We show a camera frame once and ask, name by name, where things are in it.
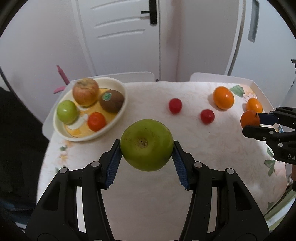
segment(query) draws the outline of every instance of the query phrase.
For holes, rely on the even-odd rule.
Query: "black cloth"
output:
[[[15,209],[36,205],[39,172],[48,145],[42,124],[13,93],[0,88],[0,198]]]

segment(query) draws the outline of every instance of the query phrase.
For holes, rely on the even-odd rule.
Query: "floral tablecloth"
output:
[[[235,104],[219,110],[211,94],[217,86],[235,93]],[[128,83],[129,103],[121,120],[105,135],[91,141],[69,142],[54,133],[42,165],[37,199],[61,167],[80,169],[103,152],[109,151],[115,139],[140,119],[155,119],[166,125],[185,152],[211,169],[233,168],[265,213],[283,195],[287,180],[285,165],[273,159],[265,142],[242,135],[240,116],[246,101],[256,97],[248,86],[229,83]],[[172,115],[168,102],[179,98],[182,111]],[[199,113],[212,109],[215,120],[203,125]],[[173,161],[156,172],[142,172],[122,158],[114,184],[102,191],[106,213],[115,239],[177,240],[188,212],[192,192],[179,182]],[[209,230],[215,229],[217,197],[213,191]],[[83,223],[79,207],[78,222]]]

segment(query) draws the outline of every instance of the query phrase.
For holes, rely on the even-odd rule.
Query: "orange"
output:
[[[248,102],[247,102],[247,110],[253,110],[256,113],[262,113],[263,112],[262,105],[259,102],[259,100],[257,100],[256,98],[251,98],[251,99],[248,100]]]
[[[217,87],[213,93],[215,104],[222,110],[227,110],[234,104],[233,93],[224,86]]]
[[[241,126],[244,128],[246,125],[260,126],[259,115],[253,110],[247,110],[241,116]]]

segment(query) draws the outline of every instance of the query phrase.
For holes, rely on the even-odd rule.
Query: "bowl rim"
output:
[[[56,105],[56,108],[54,110],[54,115],[53,115],[53,126],[54,126],[54,130],[59,134],[59,136],[61,136],[62,138],[68,140],[68,141],[73,141],[73,142],[79,142],[79,141],[87,141],[87,140],[92,140],[95,139],[97,137],[99,137],[100,135],[104,134],[105,132],[107,132],[108,130],[110,130],[117,122],[118,120],[121,118],[123,112],[126,109],[127,106],[127,102],[128,102],[128,93],[127,93],[127,88],[125,86],[124,83],[122,83],[121,81],[114,79],[114,78],[110,78],[110,77],[98,77],[98,78],[92,78],[93,80],[95,80],[96,82],[99,82],[98,80],[100,79],[108,79],[108,80],[112,80],[114,82],[116,82],[117,84],[121,85],[123,87],[123,94],[124,94],[124,101],[123,101],[123,105],[120,109],[120,111],[117,113],[117,115],[115,116],[115,118],[106,126],[104,126],[101,130],[99,130],[98,132],[93,133],[92,135],[89,136],[85,136],[85,137],[67,137],[65,135],[63,135],[57,125],[56,125],[56,119],[57,119],[57,107],[59,105],[59,103],[61,103],[62,101],[65,100],[65,96],[69,93],[72,92],[72,89],[69,90],[68,92],[64,93],[64,96],[61,98],[61,100],[59,101],[59,103]]]

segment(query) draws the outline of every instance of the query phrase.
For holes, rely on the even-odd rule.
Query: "door handle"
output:
[[[141,14],[149,13],[150,14],[150,24],[157,24],[157,7],[156,0],[149,0],[149,11],[141,11]]]

